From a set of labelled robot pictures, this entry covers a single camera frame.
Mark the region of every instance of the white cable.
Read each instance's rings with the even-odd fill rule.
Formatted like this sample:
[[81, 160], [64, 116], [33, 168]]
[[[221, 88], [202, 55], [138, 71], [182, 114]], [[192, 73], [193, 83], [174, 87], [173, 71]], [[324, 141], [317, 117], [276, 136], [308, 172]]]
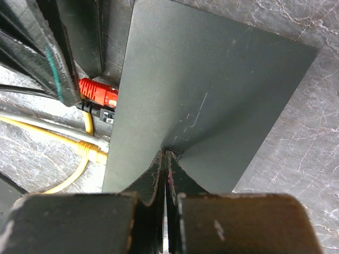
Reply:
[[64, 135], [68, 135], [71, 136], [73, 138], [76, 139], [80, 139], [92, 144], [95, 144], [97, 146], [100, 147], [100, 149], [102, 149], [104, 152], [108, 151], [108, 147], [109, 147], [109, 142], [107, 142], [106, 140], [91, 136], [87, 133], [81, 132], [81, 131], [77, 131], [62, 125], [58, 125], [58, 124], [54, 124], [54, 123], [49, 123], [46, 122], [44, 120], [41, 119], [36, 119], [30, 116], [25, 116], [25, 115], [20, 115], [20, 114], [14, 114], [14, 113], [10, 113], [7, 111], [3, 111], [0, 110], [0, 116], [1, 117], [5, 117], [5, 118], [9, 118], [12, 120], [16, 120], [18, 122], [22, 122], [22, 123], [28, 123], [31, 125], [35, 125], [37, 127], [41, 127], [50, 131], [55, 131]]

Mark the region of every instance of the marble surface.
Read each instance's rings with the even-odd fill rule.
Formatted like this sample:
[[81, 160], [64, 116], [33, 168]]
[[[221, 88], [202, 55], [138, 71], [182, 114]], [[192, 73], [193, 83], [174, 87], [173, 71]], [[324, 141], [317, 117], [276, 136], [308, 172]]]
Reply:
[[[279, 192], [306, 208], [323, 251], [339, 253], [339, 2], [177, 0], [321, 49], [234, 192]], [[120, 81], [133, 0], [105, 0], [105, 71]], [[13, 82], [1, 71], [3, 84]], [[81, 113], [59, 102], [0, 93], [0, 107], [83, 129]], [[98, 135], [110, 126], [95, 122]], [[0, 123], [0, 170], [30, 192], [60, 182], [79, 157], [67, 146]], [[65, 192], [98, 192], [104, 167], [88, 170]]]
[[321, 49], [234, 192], [289, 193], [339, 253], [339, 2], [178, 0]]

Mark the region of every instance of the black wire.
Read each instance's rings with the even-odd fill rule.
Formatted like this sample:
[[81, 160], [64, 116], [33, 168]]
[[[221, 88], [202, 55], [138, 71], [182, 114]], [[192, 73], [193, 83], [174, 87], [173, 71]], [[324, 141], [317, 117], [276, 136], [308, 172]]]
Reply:
[[0, 91], [10, 92], [10, 93], [19, 93], [19, 94], [29, 94], [29, 95], [35, 95], [35, 96], [54, 99], [52, 96], [46, 94], [45, 91], [43, 90], [28, 88], [28, 87], [0, 85]]

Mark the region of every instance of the red connector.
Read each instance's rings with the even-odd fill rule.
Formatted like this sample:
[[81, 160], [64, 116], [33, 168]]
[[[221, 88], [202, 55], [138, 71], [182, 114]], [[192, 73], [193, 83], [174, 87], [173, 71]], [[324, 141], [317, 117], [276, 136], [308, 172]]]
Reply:
[[79, 79], [80, 92], [91, 100], [99, 103], [115, 107], [118, 100], [118, 90], [113, 89], [109, 85], [93, 81], [89, 78]]

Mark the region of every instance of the dark gray panel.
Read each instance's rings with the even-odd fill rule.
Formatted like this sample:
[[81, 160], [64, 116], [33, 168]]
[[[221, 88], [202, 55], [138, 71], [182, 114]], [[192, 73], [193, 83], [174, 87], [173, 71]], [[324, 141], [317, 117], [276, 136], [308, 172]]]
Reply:
[[210, 192], [230, 192], [317, 49], [168, 0], [139, 0], [104, 191], [120, 191], [160, 146]]

